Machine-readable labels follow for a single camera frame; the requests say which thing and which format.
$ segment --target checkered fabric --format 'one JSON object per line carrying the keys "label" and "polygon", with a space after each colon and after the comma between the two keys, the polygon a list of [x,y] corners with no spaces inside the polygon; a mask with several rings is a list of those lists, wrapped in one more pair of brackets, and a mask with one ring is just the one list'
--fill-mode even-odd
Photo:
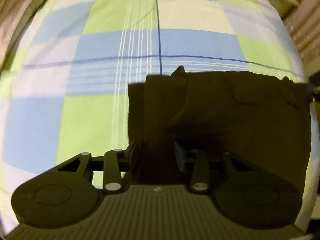
{"label": "checkered fabric", "polygon": [[[0,80],[0,209],[68,158],[128,145],[127,84],[148,74],[251,71],[303,81],[267,0],[48,0]],[[93,184],[102,185],[95,173]]]}

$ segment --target small logo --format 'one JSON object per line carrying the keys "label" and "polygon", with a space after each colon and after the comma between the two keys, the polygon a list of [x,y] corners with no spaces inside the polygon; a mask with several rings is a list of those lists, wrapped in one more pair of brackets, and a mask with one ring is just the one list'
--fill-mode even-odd
{"label": "small logo", "polygon": [[159,192],[159,191],[161,191],[162,189],[160,188],[160,187],[156,187],[156,188],[154,188],[153,189],[153,191],[155,191],[155,192]]}

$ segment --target ribbed plastic surface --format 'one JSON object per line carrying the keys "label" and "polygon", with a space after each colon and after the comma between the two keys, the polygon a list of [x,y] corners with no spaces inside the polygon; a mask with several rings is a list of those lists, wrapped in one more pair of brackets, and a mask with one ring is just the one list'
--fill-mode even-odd
{"label": "ribbed plastic surface", "polygon": [[107,195],[98,210],[59,229],[20,225],[7,240],[289,240],[302,236],[295,226],[272,230],[245,228],[222,216],[206,195],[184,186],[130,186]]}

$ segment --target dark cloth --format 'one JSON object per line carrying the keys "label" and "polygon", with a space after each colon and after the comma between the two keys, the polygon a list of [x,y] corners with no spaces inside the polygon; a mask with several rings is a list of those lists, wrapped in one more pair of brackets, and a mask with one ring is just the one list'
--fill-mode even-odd
{"label": "dark cloth", "polygon": [[149,75],[128,86],[129,140],[140,160],[134,184],[185,179],[174,142],[209,155],[232,152],[304,190],[311,148],[307,86],[251,72]]}

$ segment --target circular base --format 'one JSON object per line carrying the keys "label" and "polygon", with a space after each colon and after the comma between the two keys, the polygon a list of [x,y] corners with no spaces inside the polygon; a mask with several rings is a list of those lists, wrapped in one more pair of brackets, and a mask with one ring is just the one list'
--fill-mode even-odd
{"label": "circular base", "polygon": [[99,200],[95,187],[73,172],[44,173],[19,186],[11,203],[20,223],[51,228],[89,214]]}
{"label": "circular base", "polygon": [[261,171],[237,173],[217,189],[214,199],[228,218],[253,228],[287,225],[302,205],[294,185]]}

